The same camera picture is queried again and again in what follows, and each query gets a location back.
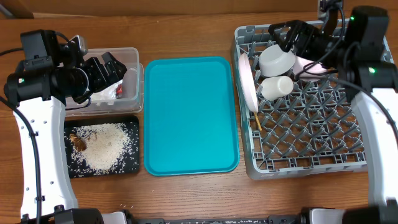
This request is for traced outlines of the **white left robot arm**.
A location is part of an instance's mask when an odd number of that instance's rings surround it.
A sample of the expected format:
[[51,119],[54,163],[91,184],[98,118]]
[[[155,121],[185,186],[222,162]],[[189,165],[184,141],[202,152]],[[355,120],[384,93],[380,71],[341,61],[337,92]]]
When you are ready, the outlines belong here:
[[22,223],[132,223],[125,210],[102,214],[80,208],[68,175],[64,143],[66,100],[84,105],[92,94],[120,81],[126,66],[105,52],[87,58],[81,37],[53,30],[21,34],[21,60],[4,85],[1,101],[17,121],[22,147]]

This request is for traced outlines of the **cream white cup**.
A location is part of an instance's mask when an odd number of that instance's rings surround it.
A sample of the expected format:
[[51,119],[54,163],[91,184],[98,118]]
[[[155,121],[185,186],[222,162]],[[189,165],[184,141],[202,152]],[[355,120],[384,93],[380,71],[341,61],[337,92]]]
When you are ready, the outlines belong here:
[[266,78],[261,86],[261,95],[269,101],[289,95],[294,89],[293,81],[287,76]]

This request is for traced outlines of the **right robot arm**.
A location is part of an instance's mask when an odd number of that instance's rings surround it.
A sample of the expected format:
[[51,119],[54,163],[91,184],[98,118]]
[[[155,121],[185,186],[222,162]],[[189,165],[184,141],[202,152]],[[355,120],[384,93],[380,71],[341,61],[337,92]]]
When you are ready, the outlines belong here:
[[306,208],[298,223],[397,222],[397,67],[382,59],[388,12],[357,6],[349,19],[341,1],[320,1],[323,26],[293,20],[268,31],[283,51],[290,49],[311,65],[335,68],[335,83],[359,123],[369,176],[368,206],[351,210]]

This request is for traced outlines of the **pink plate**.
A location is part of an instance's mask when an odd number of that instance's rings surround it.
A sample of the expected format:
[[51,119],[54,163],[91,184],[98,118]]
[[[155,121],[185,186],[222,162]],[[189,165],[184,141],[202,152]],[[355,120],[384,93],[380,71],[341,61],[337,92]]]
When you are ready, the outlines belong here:
[[238,70],[241,87],[243,90],[244,100],[250,111],[258,112],[258,100],[254,79],[252,76],[251,66],[249,64],[248,55],[243,53],[238,58]]

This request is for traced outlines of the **wooden chopstick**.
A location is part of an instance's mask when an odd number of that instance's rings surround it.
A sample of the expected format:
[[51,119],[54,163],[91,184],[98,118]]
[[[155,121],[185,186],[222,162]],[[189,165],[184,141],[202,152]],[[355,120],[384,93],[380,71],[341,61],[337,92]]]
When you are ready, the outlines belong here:
[[259,118],[258,118],[257,112],[253,112],[253,113],[254,113],[254,119],[255,119],[255,122],[257,124],[258,130],[262,131],[262,126],[261,126],[261,123],[259,122]]

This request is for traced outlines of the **red snack wrapper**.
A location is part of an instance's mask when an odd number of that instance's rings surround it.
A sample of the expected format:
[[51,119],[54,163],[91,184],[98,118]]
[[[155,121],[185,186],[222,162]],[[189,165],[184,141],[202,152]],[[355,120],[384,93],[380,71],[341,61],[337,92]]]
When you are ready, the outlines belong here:
[[116,89],[116,95],[119,96],[122,95],[122,93],[123,93],[123,87],[122,85],[119,85]]

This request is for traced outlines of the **white napkin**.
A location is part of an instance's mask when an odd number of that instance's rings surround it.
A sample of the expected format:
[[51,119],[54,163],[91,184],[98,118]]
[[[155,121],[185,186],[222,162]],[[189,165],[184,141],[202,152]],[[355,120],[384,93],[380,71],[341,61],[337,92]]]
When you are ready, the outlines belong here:
[[117,98],[116,90],[118,87],[123,83],[122,80],[113,83],[111,86],[105,88],[104,90],[94,93],[91,95],[92,101],[99,101],[99,100],[115,100]]

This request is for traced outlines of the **grey small bowl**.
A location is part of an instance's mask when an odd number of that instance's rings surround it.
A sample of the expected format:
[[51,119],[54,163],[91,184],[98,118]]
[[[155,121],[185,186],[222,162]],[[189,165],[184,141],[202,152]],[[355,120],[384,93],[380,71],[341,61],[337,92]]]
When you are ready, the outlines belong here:
[[276,77],[288,72],[295,64],[296,56],[284,52],[275,44],[266,48],[259,56],[259,67],[264,77]]

